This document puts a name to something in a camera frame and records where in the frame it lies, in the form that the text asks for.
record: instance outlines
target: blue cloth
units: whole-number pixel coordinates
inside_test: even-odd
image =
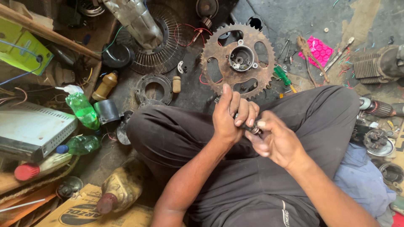
[[[381,172],[370,161],[366,149],[352,143],[333,181],[374,218],[381,216],[396,199],[395,191],[384,184]]]

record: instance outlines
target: hand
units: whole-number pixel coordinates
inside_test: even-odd
[[[261,156],[269,157],[287,171],[308,157],[296,134],[271,111],[262,113],[257,126],[263,133],[257,136],[246,131],[246,137]]]
[[[215,106],[213,112],[213,126],[215,133],[213,137],[230,145],[238,142],[243,131],[239,128],[244,122],[251,127],[258,116],[259,106],[254,102],[248,102],[240,98],[240,93],[231,91],[230,85],[223,85],[223,94]]]

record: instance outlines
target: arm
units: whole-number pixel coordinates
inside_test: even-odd
[[[290,173],[329,227],[379,226],[365,209],[325,175],[284,122],[270,111],[263,112],[262,116],[257,122],[263,130],[262,136],[246,132],[247,138],[257,153],[269,157]]]
[[[188,207],[194,202],[202,186],[230,148],[243,135],[242,122],[254,124],[259,107],[238,92],[232,92],[228,84],[213,112],[215,133],[208,144],[186,165],[181,167],[167,183],[154,207],[152,227],[180,227]]]

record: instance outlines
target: blue bottle cap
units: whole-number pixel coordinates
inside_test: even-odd
[[[59,145],[56,148],[56,153],[64,154],[69,151],[69,147],[67,145]]]

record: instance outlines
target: green screwdriver handle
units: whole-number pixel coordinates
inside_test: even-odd
[[[282,67],[280,67],[279,65],[276,65],[274,68],[276,74],[283,80],[283,82],[285,83],[285,85],[290,85],[292,82],[290,81],[289,78],[286,77],[286,73],[283,71]]]

